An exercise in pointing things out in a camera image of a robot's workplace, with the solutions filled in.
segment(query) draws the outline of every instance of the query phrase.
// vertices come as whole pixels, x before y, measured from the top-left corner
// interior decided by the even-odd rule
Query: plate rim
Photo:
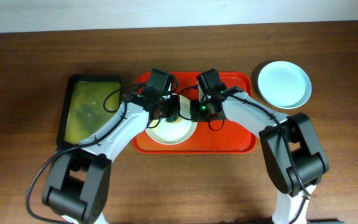
[[[294,103],[294,104],[292,104],[292,105],[288,105],[288,106],[280,106],[280,105],[277,105],[277,104],[275,104],[275,103],[272,103],[271,101],[269,101],[268,99],[266,99],[266,97],[264,96],[264,94],[263,94],[262,91],[260,90],[260,79],[259,79],[259,78],[260,78],[260,74],[263,72],[263,70],[266,69],[266,67],[271,67],[272,65],[274,65],[274,64],[276,64],[276,63],[285,63],[285,64],[287,64],[287,65],[294,66],[294,67],[296,67],[297,69],[300,69],[302,72],[305,73],[306,78],[304,78],[304,77],[301,77],[301,78],[304,79],[304,81],[306,82],[306,86],[307,86],[307,85],[310,86],[310,92],[308,93],[308,96],[306,97],[306,99],[304,100],[304,102],[302,102],[301,104],[296,105],[297,103],[299,103],[299,102],[302,100],[302,98],[305,97],[305,95],[306,95],[306,90],[305,90],[305,92],[303,93],[302,98],[301,98],[298,102],[296,102],[296,103]],[[258,74],[257,84],[258,84],[258,90],[259,90],[260,95],[262,96],[262,98],[263,98],[267,103],[269,103],[270,105],[275,106],[275,107],[277,107],[277,108],[286,109],[286,110],[295,109],[295,108],[299,108],[299,107],[303,106],[303,105],[310,99],[311,92],[312,92],[312,85],[311,85],[311,81],[310,81],[310,78],[309,78],[308,74],[307,74],[301,67],[299,67],[297,64],[292,63],[292,62],[287,62],[287,61],[274,61],[274,62],[270,62],[270,63],[268,63],[267,65],[265,65],[265,66],[261,69],[261,71],[259,72],[259,74]]]
[[[196,131],[196,128],[197,128],[197,122],[191,122],[191,126],[190,126],[190,129],[188,132],[186,132],[186,134],[184,136],[182,136],[180,139],[176,140],[176,141],[172,141],[172,143],[167,143],[167,142],[161,142],[155,138],[153,138],[153,136],[151,136],[151,133],[157,135],[153,129],[146,129],[146,134],[151,138],[153,139],[154,141],[160,143],[160,144],[164,144],[164,145],[167,145],[167,146],[172,146],[172,145],[176,145],[176,144],[179,144],[179,143],[182,143],[184,141],[186,141],[187,139],[189,139],[193,133]]]

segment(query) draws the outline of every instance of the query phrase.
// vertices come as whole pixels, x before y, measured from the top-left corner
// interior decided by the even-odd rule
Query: red tray
[[[171,72],[178,78],[180,90],[197,84],[196,76],[201,72]],[[240,72],[219,72],[219,76],[228,88],[238,86],[252,97],[251,84],[248,76]],[[137,83],[147,82],[150,72],[143,73]],[[197,90],[187,90],[183,96],[189,100],[198,99]],[[221,121],[211,123],[218,129]],[[256,137],[237,123],[226,120],[220,131],[212,131],[207,122],[197,124],[196,131],[186,141],[176,145],[160,144],[143,131],[133,138],[132,144],[142,153],[147,154],[245,154],[256,145]]]

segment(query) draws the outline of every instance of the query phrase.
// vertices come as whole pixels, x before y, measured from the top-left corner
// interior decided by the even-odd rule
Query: yellow-green pad
[[[121,87],[118,82],[76,82],[67,118],[65,141],[76,144],[95,133],[114,113],[103,109],[104,99]],[[106,108],[119,106],[119,92],[106,102]]]

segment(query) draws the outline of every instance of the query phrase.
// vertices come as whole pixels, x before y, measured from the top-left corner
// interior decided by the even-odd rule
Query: white bowl
[[[305,71],[290,62],[277,61],[259,73],[258,88],[271,105],[293,109],[304,105],[311,95],[311,82]]]
[[[190,100],[180,95],[180,114],[185,118],[190,118]],[[155,126],[158,120],[150,123]],[[191,122],[179,117],[175,122],[167,122],[163,118],[155,128],[147,128],[146,133],[154,141],[161,144],[172,145],[186,141],[197,128],[197,122]]]

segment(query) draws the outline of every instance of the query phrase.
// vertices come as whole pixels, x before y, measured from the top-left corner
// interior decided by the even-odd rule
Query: wood grain
[[[38,223],[24,197],[55,150],[67,78],[74,73],[236,70],[269,60],[304,68],[313,92],[296,110],[310,116],[330,161],[308,219],[358,223],[358,22],[0,34],[0,223]],[[254,98],[265,103],[255,91]],[[56,217],[40,201],[34,210]],[[219,223],[268,218],[276,191],[260,145],[246,155],[145,155],[130,144],[112,165],[112,223]]]

